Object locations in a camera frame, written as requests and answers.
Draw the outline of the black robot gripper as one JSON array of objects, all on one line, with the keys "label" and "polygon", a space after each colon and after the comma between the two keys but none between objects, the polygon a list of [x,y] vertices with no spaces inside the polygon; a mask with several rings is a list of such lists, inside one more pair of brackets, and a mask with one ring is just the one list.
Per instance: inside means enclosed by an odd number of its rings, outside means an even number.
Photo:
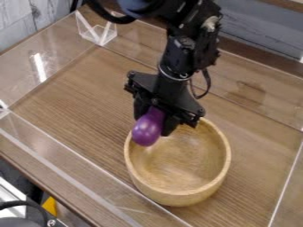
[{"label": "black robot gripper", "polygon": [[198,69],[177,72],[166,66],[158,66],[156,74],[129,71],[124,90],[133,98],[133,118],[138,120],[150,106],[164,112],[161,136],[168,137],[181,124],[194,128],[205,115],[192,92],[190,80]]}]

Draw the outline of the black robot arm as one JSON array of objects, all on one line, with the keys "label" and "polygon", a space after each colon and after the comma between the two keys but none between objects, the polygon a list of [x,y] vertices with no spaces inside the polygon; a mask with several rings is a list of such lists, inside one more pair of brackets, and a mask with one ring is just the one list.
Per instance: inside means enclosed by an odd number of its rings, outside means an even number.
[{"label": "black robot arm", "polygon": [[133,97],[133,118],[140,119],[150,108],[164,113],[160,135],[166,137],[181,124],[194,127],[205,115],[197,103],[202,95],[193,92],[192,76],[200,73],[210,84],[206,67],[220,56],[217,35],[221,8],[213,0],[117,0],[124,12],[116,17],[100,0],[86,0],[90,10],[114,24],[154,18],[166,27],[166,43],[157,65],[157,74],[130,71],[124,90]]}]

